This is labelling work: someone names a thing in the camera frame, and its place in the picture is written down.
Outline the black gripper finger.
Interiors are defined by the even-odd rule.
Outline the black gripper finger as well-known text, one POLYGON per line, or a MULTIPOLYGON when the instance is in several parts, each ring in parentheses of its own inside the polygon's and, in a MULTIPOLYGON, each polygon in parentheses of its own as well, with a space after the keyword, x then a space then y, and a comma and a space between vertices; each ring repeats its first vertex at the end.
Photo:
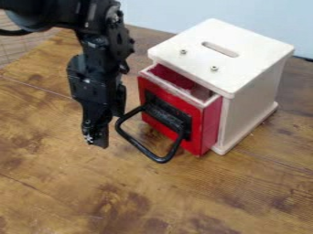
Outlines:
POLYGON ((87 144, 108 148, 108 125, 95 124, 91 120, 81 123, 81 133, 87 144))

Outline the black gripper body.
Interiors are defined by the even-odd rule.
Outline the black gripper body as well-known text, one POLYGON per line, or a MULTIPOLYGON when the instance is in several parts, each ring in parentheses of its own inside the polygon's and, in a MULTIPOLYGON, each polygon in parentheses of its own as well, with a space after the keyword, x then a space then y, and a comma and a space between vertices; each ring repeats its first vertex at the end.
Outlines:
POLYGON ((117 71, 89 68, 83 55, 70 58, 66 78, 72 98, 83 110, 81 132, 96 134, 113 116, 121 117, 125 107, 125 87, 117 71))

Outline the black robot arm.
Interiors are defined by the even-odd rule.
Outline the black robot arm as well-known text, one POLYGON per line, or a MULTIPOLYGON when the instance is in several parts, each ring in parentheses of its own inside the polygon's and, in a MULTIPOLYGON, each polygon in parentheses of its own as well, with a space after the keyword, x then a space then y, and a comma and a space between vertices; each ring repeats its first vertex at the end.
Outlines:
POLYGON ((127 58, 135 41, 123 24, 117 0, 0 0, 16 30, 1 36, 21 36, 53 27, 72 30, 81 53, 66 65, 70 96, 81 106, 81 134, 88 144, 108 147, 108 124, 124 114, 125 87, 120 76, 129 71, 127 58))

